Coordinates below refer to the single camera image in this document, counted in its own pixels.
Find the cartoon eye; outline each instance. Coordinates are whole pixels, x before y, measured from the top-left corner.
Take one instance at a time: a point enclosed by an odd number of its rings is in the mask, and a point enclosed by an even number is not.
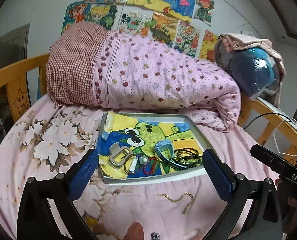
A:
[[[126,128],[124,130],[124,133],[126,133],[129,136],[138,136],[139,135],[139,131],[134,128]]]
[[[133,136],[127,139],[126,141],[129,145],[131,146],[136,146],[136,147],[140,147],[143,146],[145,144],[144,140],[140,137],[137,136]]]

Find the gold chain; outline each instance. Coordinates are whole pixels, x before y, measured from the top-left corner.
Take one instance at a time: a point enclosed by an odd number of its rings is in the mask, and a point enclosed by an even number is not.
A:
[[[193,204],[194,197],[193,197],[193,195],[192,195],[191,193],[185,192],[185,193],[182,194],[182,196],[181,196],[179,199],[176,199],[176,200],[171,199],[171,198],[170,198],[167,194],[165,194],[165,193],[163,193],[163,194],[158,194],[158,196],[164,196],[164,197],[167,198],[167,200],[169,200],[169,201],[171,201],[171,202],[178,202],[178,201],[180,201],[185,195],[188,195],[188,196],[191,197],[191,202],[188,203],[188,204],[186,205],[186,207],[184,208],[184,210],[183,210],[183,212],[182,212],[183,215],[186,213],[186,210],[188,209],[188,207],[189,207],[191,204]]]

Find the bed sheet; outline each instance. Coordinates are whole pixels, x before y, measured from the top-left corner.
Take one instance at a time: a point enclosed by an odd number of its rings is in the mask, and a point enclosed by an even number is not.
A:
[[[57,172],[66,172],[78,162],[89,148],[94,148],[103,112],[98,107],[81,105],[54,108],[53,101],[45,95],[7,134],[0,146],[0,223],[13,239],[27,178],[52,179]],[[198,127],[235,173],[241,172],[248,179],[277,178],[276,173],[250,156],[250,148],[256,142],[239,126],[228,132],[202,124]],[[159,233],[161,239],[202,239],[226,202],[218,197],[207,174],[181,179],[145,185],[108,185],[95,171],[74,205],[99,239],[122,239],[134,221],[143,225],[145,239],[150,239],[153,232]],[[158,194],[167,194],[171,199],[185,195],[174,203]],[[250,204],[244,208],[232,235],[241,229]],[[61,232],[69,235],[53,201],[50,206]]]

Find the blue gripper pad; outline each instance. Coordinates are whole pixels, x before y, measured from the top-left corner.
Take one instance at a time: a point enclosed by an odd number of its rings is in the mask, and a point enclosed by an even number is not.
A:
[[[234,172],[211,149],[203,152],[202,163],[221,200],[229,203],[236,185]]]
[[[81,197],[97,166],[98,153],[92,150],[68,185],[68,199],[71,203]]]

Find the bed headboard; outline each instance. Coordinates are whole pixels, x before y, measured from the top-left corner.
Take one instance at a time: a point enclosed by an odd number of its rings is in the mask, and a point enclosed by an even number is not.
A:
[[[0,87],[6,85],[7,98],[14,122],[16,122],[30,108],[26,85],[27,71],[37,67],[39,68],[41,94],[45,95],[47,93],[46,64],[48,58],[49,54],[44,54],[38,57],[16,62],[0,69]],[[242,108],[238,121],[240,126],[244,126],[252,109],[260,114],[273,112],[272,109],[260,100],[250,101],[247,96],[242,95]],[[266,115],[265,118],[269,121],[269,123],[261,136],[257,139],[257,142],[260,145],[264,145],[266,143],[274,128],[277,127],[283,120],[281,116],[274,114]],[[294,127],[288,122],[283,122],[279,126],[279,130],[292,144],[287,153],[297,155],[297,130],[294,129]],[[291,163],[295,163],[296,161],[296,157],[291,156],[286,156],[285,159]]]
[[[26,72],[38,67],[41,94],[47,93],[46,64],[48,58],[49,54],[44,54],[0,69],[0,88],[6,86],[7,99],[14,122],[31,107],[27,93]]]

